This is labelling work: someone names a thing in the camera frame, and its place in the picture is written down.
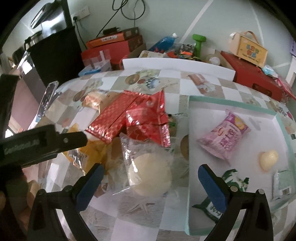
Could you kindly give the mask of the person's left hand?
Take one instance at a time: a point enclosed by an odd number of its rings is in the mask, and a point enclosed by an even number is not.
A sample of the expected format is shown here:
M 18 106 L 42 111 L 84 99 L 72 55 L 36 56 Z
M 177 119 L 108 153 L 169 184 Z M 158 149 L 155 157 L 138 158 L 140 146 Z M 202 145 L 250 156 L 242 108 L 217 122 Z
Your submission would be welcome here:
M 27 177 L 23 175 L 11 181 L 6 189 L 6 197 L 1 193 L 1 211 L 4 211 L 4 204 L 9 202 L 19 227 L 27 234 L 30 214 L 37 192 L 41 189 L 40 185 L 36 180 L 28 182 Z

